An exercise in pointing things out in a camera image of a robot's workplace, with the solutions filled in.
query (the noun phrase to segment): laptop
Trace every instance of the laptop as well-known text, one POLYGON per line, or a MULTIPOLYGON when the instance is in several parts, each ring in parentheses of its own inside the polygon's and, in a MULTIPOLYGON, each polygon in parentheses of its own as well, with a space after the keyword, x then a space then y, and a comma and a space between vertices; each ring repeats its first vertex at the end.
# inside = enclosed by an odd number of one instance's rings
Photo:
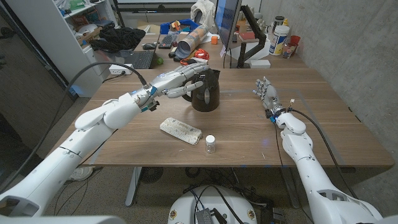
POLYGON ((159 44, 160 34, 157 38, 156 47, 154 50, 145 50, 145 51, 132 51, 129 52, 127 57, 124 57, 124 63, 132 64, 134 69, 149 69, 152 61, 155 60, 155 52, 157 49, 157 45, 159 44))

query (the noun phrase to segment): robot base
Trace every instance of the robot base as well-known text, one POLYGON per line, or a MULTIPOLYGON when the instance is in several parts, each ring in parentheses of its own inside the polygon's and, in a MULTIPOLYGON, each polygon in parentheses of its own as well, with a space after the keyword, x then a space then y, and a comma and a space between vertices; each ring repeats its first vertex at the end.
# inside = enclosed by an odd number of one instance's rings
MULTIPOLYGON (((206 186, 201 186, 193 189, 196 195, 199 197, 201 191, 206 186)), ((224 198, 235 211, 237 216, 244 222, 245 224, 256 224, 257 219, 254 213, 252 205, 240 194, 236 193, 233 190, 227 189, 225 187, 217 186, 220 192, 224 195, 224 198)), ((231 211, 225 205, 223 199, 218 194, 216 189, 213 187, 207 188, 202 196, 200 197, 200 201, 202 202, 204 208, 209 208, 209 210, 217 209, 221 215, 225 217, 227 223, 234 224, 238 223, 235 219, 231 211)), ((172 205, 169 213, 168 224, 189 224, 193 223, 193 211, 195 209, 196 200, 195 196, 191 192, 187 192, 183 194, 179 199, 177 199, 172 205)), ((203 207, 200 202, 198 202, 198 209, 203 210, 203 207)), ((213 223, 218 223, 218 220, 215 216, 211 216, 211 220, 213 223)))

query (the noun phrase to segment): red cup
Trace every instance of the red cup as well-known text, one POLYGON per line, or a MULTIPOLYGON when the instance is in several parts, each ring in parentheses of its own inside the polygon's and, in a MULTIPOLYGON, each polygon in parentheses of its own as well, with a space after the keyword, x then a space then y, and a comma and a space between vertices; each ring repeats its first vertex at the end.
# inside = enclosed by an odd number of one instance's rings
MULTIPOLYGON (((300 42, 301 37, 293 35, 290 37, 290 43, 292 44, 296 44, 297 46, 299 46, 299 42, 300 42)), ((297 47, 294 49, 293 53, 291 56, 294 55, 294 53, 296 53, 297 47)))

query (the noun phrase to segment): white jar lid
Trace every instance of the white jar lid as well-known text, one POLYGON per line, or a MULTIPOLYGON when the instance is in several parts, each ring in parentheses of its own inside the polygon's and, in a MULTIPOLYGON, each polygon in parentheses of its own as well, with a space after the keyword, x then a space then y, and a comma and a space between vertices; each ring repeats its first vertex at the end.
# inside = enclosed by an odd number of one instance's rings
POLYGON ((216 144, 216 138, 214 136, 212 136, 212 135, 207 135, 206 144, 214 146, 216 144))
POLYGON ((275 27, 275 32, 278 34, 287 34, 290 30, 290 27, 288 26, 276 26, 275 27))

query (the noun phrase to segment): desk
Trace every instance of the desk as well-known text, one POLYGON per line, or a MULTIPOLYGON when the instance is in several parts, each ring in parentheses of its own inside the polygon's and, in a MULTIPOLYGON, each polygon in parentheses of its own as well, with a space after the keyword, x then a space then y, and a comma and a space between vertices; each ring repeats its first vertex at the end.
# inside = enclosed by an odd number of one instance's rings
MULTIPOLYGON (((282 104, 313 116, 333 145, 338 163, 346 167, 390 167, 389 153, 368 129, 349 111, 329 84, 311 68, 220 69, 220 105, 209 113, 195 111, 183 98, 158 98, 160 106, 153 112, 137 115, 104 144, 96 155, 97 166, 225 166, 280 167, 274 125, 265 119, 260 99, 251 93, 255 80, 266 76, 278 89, 282 104), (199 128, 203 135, 216 137, 216 152, 205 152, 205 140, 196 146, 182 142, 159 129, 166 118, 173 117, 199 128)), ((140 70, 146 80, 165 72, 163 68, 140 70)), ((115 78, 103 84, 81 113, 101 106, 110 99, 141 87, 135 75, 115 78)), ((299 114, 307 125, 314 151, 323 166, 333 161, 317 130, 299 114)), ((75 129, 72 124, 57 145, 75 129)), ((294 162, 282 149, 283 165, 294 162)))

